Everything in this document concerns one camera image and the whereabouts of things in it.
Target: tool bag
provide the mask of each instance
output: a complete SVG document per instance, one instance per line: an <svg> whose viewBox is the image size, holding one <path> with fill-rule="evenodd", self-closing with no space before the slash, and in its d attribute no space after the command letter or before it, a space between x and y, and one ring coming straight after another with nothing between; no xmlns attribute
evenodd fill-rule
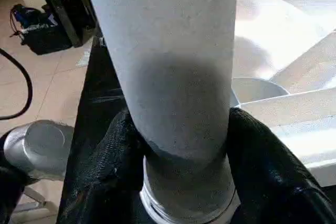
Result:
<svg viewBox="0 0 336 224"><path fill-rule="evenodd" d="M44 13L21 4L15 5L10 15L10 24L14 32L12 36L19 36L22 40L21 45L27 45L37 55L70 48L71 41L60 22L48 6L44 6L43 9ZM17 29L14 19L20 23L20 29Z"/></svg>

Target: white surface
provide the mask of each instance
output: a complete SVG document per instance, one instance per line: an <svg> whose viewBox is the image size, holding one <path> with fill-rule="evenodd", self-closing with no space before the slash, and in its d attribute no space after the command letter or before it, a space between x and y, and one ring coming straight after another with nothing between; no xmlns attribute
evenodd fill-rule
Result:
<svg viewBox="0 0 336 224"><path fill-rule="evenodd" d="M269 127L313 121L336 115L336 88L241 104Z"/></svg>
<svg viewBox="0 0 336 224"><path fill-rule="evenodd" d="M287 90L271 81L251 77L233 78L232 89L239 103L259 101L288 94Z"/></svg>
<svg viewBox="0 0 336 224"><path fill-rule="evenodd" d="M270 79L328 34L283 0L237 0L233 77Z"/></svg>
<svg viewBox="0 0 336 224"><path fill-rule="evenodd" d="M309 15L324 30L336 29L336 0L283 0Z"/></svg>
<svg viewBox="0 0 336 224"><path fill-rule="evenodd" d="M282 125L272 131L322 187L336 185L336 116Z"/></svg>
<svg viewBox="0 0 336 224"><path fill-rule="evenodd" d="M336 33L322 39L271 79L290 93L334 88L336 77Z"/></svg>

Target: floor tile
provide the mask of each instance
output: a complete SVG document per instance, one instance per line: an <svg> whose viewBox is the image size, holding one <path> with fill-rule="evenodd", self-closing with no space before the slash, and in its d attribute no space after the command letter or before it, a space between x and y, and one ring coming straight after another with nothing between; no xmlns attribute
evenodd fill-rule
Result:
<svg viewBox="0 0 336 224"><path fill-rule="evenodd" d="M66 124L72 127L75 127L75 123L76 123L76 116L72 117L72 118L64 118L61 120L62 124Z"/></svg>
<svg viewBox="0 0 336 224"><path fill-rule="evenodd" d="M70 48L68 50L63 51L56 72L62 72L83 67L78 66L77 63L84 55L90 54L91 46L92 46L92 39L86 42L82 47Z"/></svg>
<svg viewBox="0 0 336 224"><path fill-rule="evenodd" d="M38 56L27 46L12 47L8 53L23 65L31 78L54 74L61 56L61 52ZM21 72L4 57L0 59L0 66L0 84L23 80Z"/></svg>
<svg viewBox="0 0 336 224"><path fill-rule="evenodd" d="M85 74L86 68L55 74L38 119L60 122L76 117Z"/></svg>
<svg viewBox="0 0 336 224"><path fill-rule="evenodd" d="M30 187L44 196L44 198L47 200L47 205L43 209L13 214L12 220L14 221L14 223L30 223L30 221L32 223L35 223L35 221L36 223L44 223L40 222L42 218L54 216L55 214L57 214L62 194L63 182L41 180L33 185L30 185ZM32 200L28 197L23 196L19 204L31 201Z"/></svg>
<svg viewBox="0 0 336 224"><path fill-rule="evenodd" d="M43 179L31 185L30 187L42 194L47 201L51 201L57 207L59 207L62 196L63 182Z"/></svg>
<svg viewBox="0 0 336 224"><path fill-rule="evenodd" d="M56 215L50 216L43 210L38 210L35 213L26 212L12 218L15 224L55 224L56 220Z"/></svg>
<svg viewBox="0 0 336 224"><path fill-rule="evenodd" d="M22 116L0 121L0 132L7 132L16 126L29 123L36 119L42 106L43 100L51 83L52 76L44 76L32 79L33 81L33 100L28 111ZM10 115L23 108L27 99L26 82L14 82L0 85L0 115Z"/></svg>
<svg viewBox="0 0 336 224"><path fill-rule="evenodd" d="M29 221L25 224L55 224L57 220L57 216L51 216L39 220Z"/></svg>

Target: black mesh fabric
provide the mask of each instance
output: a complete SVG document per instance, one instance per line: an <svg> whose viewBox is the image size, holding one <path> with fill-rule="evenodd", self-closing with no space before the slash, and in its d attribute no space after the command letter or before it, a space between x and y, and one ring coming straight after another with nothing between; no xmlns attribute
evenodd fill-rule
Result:
<svg viewBox="0 0 336 224"><path fill-rule="evenodd" d="M129 112L122 110L73 180L77 190L58 223L129 223L132 198L143 184L143 149Z"/></svg>

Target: white tile floor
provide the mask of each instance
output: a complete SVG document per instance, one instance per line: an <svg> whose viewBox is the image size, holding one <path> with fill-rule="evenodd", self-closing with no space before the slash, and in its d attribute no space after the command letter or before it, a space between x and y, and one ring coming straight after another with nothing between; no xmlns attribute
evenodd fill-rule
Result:
<svg viewBox="0 0 336 224"><path fill-rule="evenodd" d="M76 66L89 44L48 55L35 55L27 46L21 46L9 26L9 10L22 0L0 0L0 48L13 55L28 71L34 87L33 103L23 116L0 122L0 135L13 127L38 119L49 119L74 125L77 106L84 83L86 67ZM0 56L0 115L11 114L26 101L26 83L22 74ZM62 182L42 180L32 188L47 200L59 205ZM34 219L32 214L17 215L15 223ZM29 224L55 223L56 217L26 222Z"/></svg>

